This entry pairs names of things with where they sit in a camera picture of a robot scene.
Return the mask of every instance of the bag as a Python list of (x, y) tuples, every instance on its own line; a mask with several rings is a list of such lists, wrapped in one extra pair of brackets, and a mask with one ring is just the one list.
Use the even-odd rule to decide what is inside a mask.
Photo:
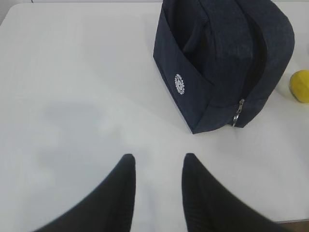
[(243, 128), (264, 107), (294, 50), (270, 0), (164, 0), (154, 59), (192, 133)]

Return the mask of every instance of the white table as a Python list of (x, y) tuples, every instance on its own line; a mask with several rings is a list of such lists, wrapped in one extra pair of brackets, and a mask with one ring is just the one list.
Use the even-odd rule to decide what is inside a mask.
[(295, 30), (286, 74), (244, 129), (192, 135), (154, 64), (160, 3), (14, 6), (0, 27), (0, 231), (26, 232), (86, 196), (124, 153), (137, 163), (133, 232), (185, 232), (181, 174), (194, 152), (263, 215), (309, 218), (309, 3), (278, 3)]

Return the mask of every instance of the metal zipper pull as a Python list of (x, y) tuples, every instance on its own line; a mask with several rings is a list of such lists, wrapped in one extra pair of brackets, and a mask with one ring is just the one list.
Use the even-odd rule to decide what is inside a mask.
[(245, 103), (245, 100), (244, 100), (244, 99), (241, 99), (241, 100), (239, 101), (238, 110), (236, 111), (236, 114), (235, 114), (235, 116), (234, 116), (234, 118), (233, 118), (233, 127), (234, 127), (234, 126), (236, 125), (236, 123), (237, 123), (237, 120), (238, 120), (239, 115), (240, 115), (240, 113), (241, 113), (241, 111), (242, 111), (242, 107), (243, 107), (244, 103)]

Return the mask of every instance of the circular logo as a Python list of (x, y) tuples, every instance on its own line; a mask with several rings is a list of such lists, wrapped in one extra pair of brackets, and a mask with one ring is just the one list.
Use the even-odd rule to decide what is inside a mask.
[(175, 75), (175, 86), (181, 95), (184, 94), (184, 83), (182, 77), (179, 74)]

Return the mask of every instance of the dark fabric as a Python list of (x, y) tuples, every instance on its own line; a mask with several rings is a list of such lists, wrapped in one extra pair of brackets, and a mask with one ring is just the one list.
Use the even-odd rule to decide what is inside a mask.
[(182, 190), (188, 232), (288, 232), (236, 198), (194, 154), (184, 159)]
[(200, 133), (232, 124), (241, 99), (236, 126), (248, 124), (293, 49), (292, 26), (270, 0), (163, 0), (154, 59), (192, 133)]
[(124, 155), (99, 186), (37, 232), (129, 232), (135, 202), (135, 159)]

